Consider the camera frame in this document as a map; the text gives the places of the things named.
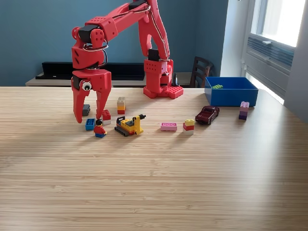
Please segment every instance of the lego minifigure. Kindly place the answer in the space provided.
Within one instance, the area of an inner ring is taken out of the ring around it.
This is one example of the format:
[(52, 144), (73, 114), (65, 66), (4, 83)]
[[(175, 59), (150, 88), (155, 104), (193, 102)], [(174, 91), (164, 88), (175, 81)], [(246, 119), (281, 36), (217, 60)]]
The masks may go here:
[(96, 137), (103, 138), (107, 135), (107, 132), (103, 128), (103, 121), (101, 119), (96, 120), (96, 126), (94, 128), (94, 133)]

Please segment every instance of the lego toy vehicle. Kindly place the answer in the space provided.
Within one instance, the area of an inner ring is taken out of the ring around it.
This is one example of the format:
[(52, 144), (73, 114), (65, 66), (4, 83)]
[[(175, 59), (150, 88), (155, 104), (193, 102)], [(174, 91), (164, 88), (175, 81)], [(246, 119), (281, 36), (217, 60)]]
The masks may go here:
[(212, 121), (219, 115), (219, 107), (205, 106), (202, 111), (196, 116), (195, 120), (201, 124), (211, 124)]
[(140, 127), (140, 121), (144, 119), (146, 115), (138, 115), (133, 117), (132, 120), (125, 119), (125, 116), (119, 117), (116, 120), (115, 130), (123, 136), (139, 135), (143, 133), (143, 129)]

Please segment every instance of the chair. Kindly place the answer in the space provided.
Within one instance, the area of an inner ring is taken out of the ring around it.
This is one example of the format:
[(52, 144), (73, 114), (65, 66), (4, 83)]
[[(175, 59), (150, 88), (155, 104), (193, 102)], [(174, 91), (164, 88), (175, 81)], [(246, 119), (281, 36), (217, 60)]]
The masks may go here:
[(193, 63), (193, 69), (192, 69), (193, 72), (192, 72), (190, 87), (195, 88), (196, 80), (197, 80), (197, 84), (198, 84), (197, 87), (204, 88), (205, 87), (205, 77), (209, 76), (213, 66), (214, 65), (210, 61), (196, 56), (194, 58), (194, 63)]

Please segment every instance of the pink lego brick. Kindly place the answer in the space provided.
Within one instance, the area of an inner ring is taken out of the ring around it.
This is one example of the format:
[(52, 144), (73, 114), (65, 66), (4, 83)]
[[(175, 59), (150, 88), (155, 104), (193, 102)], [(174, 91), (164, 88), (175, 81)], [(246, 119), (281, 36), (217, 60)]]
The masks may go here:
[(249, 102), (242, 102), (240, 112), (248, 112), (249, 110)]
[(162, 123), (160, 126), (161, 131), (177, 131), (178, 125), (177, 123)]

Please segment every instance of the blue wall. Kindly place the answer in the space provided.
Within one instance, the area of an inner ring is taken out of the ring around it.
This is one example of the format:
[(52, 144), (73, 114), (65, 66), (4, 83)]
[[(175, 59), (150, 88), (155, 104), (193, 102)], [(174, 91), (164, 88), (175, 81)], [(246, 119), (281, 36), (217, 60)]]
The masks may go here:
[[(1, 0), (0, 86), (24, 86), (45, 61), (71, 61), (71, 31), (130, 0)], [(158, 0), (178, 72), (191, 71), (198, 0)], [(141, 62), (138, 25), (109, 43), (110, 62)]]
[(210, 60), (220, 76), (228, 0), (199, 0), (198, 8), (195, 54)]

